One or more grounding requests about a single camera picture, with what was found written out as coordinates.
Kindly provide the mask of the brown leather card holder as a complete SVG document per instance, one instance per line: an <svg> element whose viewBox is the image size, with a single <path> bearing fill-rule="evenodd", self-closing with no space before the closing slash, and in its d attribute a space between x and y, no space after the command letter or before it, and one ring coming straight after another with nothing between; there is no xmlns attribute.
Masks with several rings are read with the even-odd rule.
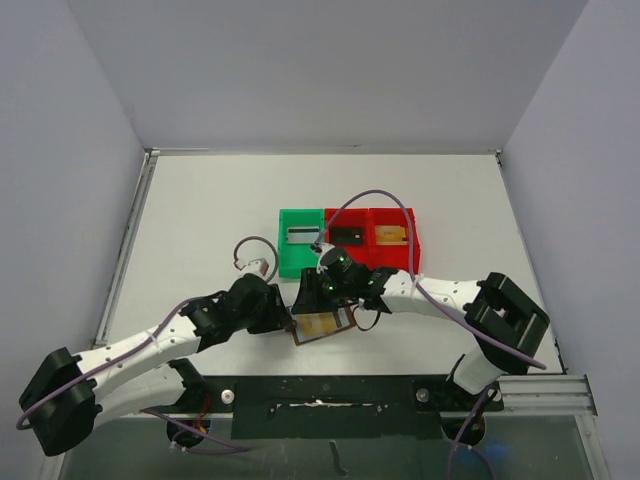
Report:
<svg viewBox="0 0 640 480"><path fill-rule="evenodd" d="M349 307L332 312L306 313L292 316L292 323L285 328L296 346L326 339L356 326Z"/></svg>

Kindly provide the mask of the green plastic bin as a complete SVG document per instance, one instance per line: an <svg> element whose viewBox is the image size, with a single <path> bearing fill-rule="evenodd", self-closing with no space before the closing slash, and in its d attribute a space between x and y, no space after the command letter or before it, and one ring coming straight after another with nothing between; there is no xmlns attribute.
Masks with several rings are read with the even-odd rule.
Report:
<svg viewBox="0 0 640 480"><path fill-rule="evenodd" d="M301 270L314 267L317 257L311 245L290 245L286 230L292 226L318 226L324 228L323 209L281 209L279 212L278 254L279 276L284 279L300 278Z"/></svg>

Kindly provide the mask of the silver credit card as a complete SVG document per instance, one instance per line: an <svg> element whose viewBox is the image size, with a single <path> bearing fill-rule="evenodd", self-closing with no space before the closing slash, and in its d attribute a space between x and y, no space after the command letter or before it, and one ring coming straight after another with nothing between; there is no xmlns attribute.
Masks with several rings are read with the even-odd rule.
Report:
<svg viewBox="0 0 640 480"><path fill-rule="evenodd" d="M290 245L311 245L319 234L318 226L292 226L286 230L286 242Z"/></svg>

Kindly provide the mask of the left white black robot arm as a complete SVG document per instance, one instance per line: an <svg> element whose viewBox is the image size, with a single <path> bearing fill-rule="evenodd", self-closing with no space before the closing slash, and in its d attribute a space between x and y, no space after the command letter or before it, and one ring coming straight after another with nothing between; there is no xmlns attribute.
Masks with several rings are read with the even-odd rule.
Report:
<svg viewBox="0 0 640 480"><path fill-rule="evenodd" d="M207 390L190 356L293 323L277 285L246 274L228 290L186 299L157 326L107 346L50 352L19 398L19 430L31 430L48 457L84 441L95 427L151 407L196 409Z"/></svg>

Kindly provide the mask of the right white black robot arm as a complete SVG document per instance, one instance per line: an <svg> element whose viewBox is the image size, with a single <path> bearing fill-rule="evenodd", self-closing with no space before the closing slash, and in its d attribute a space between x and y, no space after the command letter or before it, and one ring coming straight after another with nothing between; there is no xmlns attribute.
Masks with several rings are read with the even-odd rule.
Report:
<svg viewBox="0 0 640 480"><path fill-rule="evenodd" d="M476 346L462 355L445 384L446 399L459 409L478 401L481 391L502 375L525 375L531 367L546 368L535 355L549 317L504 274L449 281L413 277L389 267L355 274L309 268L303 271L291 312L325 313L351 304L385 314L441 317L471 333Z"/></svg>

